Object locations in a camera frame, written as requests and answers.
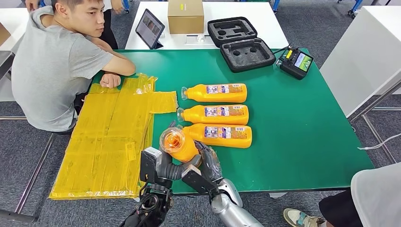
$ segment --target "clear bottle cap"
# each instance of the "clear bottle cap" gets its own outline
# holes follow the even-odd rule
[[[188,88],[186,88],[186,87],[181,88],[181,98],[183,100],[188,99]]]
[[[177,153],[183,147],[185,136],[179,128],[168,128],[160,136],[160,147],[167,153]]]
[[[178,119],[178,122],[183,122],[183,121],[185,121],[185,118],[184,118],[184,109],[182,109],[182,108],[178,108],[178,109],[177,109],[177,119]]]

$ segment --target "sneaker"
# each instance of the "sneaker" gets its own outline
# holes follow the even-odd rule
[[[318,227],[319,224],[324,222],[323,218],[312,217],[300,210],[291,208],[284,209],[283,216],[292,227]]]

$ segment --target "green table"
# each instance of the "green table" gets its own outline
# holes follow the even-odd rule
[[[197,84],[245,83],[253,142],[248,149],[214,147],[224,177],[241,192],[343,189],[374,168],[315,63],[301,81],[276,65],[232,73],[219,50],[120,51],[137,72],[158,77],[157,91]],[[210,105],[181,100],[179,106]],[[153,146],[176,113],[156,114]],[[182,181],[173,192],[193,193]]]

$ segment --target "white desk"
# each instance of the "white desk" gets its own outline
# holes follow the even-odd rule
[[[2,51],[16,52],[19,41],[24,35],[29,13],[26,8],[0,9],[0,22],[10,32],[11,36],[0,45]],[[11,81],[3,77],[0,79],[0,102],[14,101],[11,92]]]
[[[320,68],[348,117],[401,79],[401,6],[365,6]]]
[[[198,44],[195,42],[196,37],[187,38],[187,35],[171,35],[168,27],[167,8],[168,2],[142,1],[139,4],[125,49],[149,49],[135,32],[145,9],[149,9],[166,26],[165,37],[159,39],[164,46],[162,49],[216,49],[216,46],[209,40],[210,37],[203,44]],[[203,10],[205,14],[205,35],[209,34],[207,23],[210,20],[246,17],[258,32],[258,37],[264,40],[271,49],[280,49],[288,45],[288,41],[268,2],[204,2]]]

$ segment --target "orange juice bottle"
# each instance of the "orange juice bottle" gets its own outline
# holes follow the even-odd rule
[[[252,143],[252,129],[249,126],[198,123],[184,127],[183,131],[207,145],[248,148]]]
[[[178,108],[179,122],[246,125],[249,120],[245,105],[196,105],[191,109]]]
[[[189,162],[195,155],[199,154],[198,149],[190,137],[179,128],[168,128],[160,136],[160,147],[173,158],[180,162]]]
[[[198,102],[243,103],[246,95],[245,84],[198,84],[192,88],[181,89],[183,100],[193,99]]]

